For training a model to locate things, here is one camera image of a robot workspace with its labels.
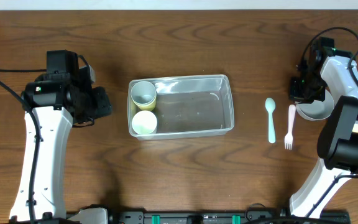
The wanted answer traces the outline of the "grey plastic bowl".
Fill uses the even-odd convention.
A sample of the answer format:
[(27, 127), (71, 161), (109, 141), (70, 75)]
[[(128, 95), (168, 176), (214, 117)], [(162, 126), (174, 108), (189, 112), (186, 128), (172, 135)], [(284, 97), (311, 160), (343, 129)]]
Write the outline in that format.
[(296, 103), (298, 114), (308, 121), (320, 121), (330, 117), (334, 109), (334, 99), (328, 90), (325, 90), (325, 100), (315, 100), (312, 103)]

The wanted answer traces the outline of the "grey plastic cup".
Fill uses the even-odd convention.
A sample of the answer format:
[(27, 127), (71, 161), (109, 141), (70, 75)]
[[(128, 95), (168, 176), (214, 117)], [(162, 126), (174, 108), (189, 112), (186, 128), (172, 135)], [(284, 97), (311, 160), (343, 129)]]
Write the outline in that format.
[(131, 88), (130, 96), (135, 104), (144, 106), (151, 104), (156, 99), (157, 92), (154, 84), (140, 81)]

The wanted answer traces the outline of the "yellow plastic cup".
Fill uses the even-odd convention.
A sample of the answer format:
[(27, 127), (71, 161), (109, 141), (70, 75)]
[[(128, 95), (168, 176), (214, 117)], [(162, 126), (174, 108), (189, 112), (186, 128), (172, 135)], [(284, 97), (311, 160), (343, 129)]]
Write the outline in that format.
[(157, 103), (157, 97), (151, 97), (150, 95), (145, 96), (137, 96), (135, 98), (131, 98), (133, 104), (138, 107), (140, 110), (152, 111)]

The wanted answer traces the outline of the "white plastic cup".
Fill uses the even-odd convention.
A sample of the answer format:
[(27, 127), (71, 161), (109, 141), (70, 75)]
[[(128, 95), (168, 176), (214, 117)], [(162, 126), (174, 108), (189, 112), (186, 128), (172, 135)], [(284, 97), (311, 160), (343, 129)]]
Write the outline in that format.
[(132, 129), (136, 134), (155, 134), (157, 124), (156, 115), (146, 110), (136, 113), (131, 121)]

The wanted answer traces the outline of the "clear plastic container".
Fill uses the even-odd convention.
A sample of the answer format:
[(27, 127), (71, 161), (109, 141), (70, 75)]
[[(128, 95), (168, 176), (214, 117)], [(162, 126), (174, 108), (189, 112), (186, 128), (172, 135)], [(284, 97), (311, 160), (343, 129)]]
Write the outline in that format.
[(226, 75), (192, 75), (146, 78), (156, 89), (156, 132), (138, 134), (132, 120), (140, 108), (131, 99), (134, 86), (128, 87), (127, 119), (129, 133), (139, 140), (197, 138), (226, 134), (234, 127), (234, 105)]

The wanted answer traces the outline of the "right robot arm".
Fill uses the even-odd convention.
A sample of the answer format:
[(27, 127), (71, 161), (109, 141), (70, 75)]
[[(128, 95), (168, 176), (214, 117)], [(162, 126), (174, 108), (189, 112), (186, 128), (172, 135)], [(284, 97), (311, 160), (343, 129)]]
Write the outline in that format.
[(339, 50), (334, 39), (315, 37), (301, 58), (300, 76), (290, 80), (289, 99), (301, 104), (324, 101), (328, 90), (334, 108), (317, 143), (319, 159), (302, 187), (290, 197), (290, 213), (319, 218), (332, 196), (358, 179), (358, 71), (356, 56)]

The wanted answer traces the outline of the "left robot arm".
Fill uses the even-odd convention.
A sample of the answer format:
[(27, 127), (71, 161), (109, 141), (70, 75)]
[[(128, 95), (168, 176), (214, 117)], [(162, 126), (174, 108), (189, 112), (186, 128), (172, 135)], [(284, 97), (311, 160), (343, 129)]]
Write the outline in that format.
[(63, 176), (71, 128), (94, 125), (111, 114), (106, 90), (93, 87), (94, 70), (68, 50), (47, 52), (47, 68), (21, 94), (26, 143), (19, 190), (9, 223), (64, 222)]

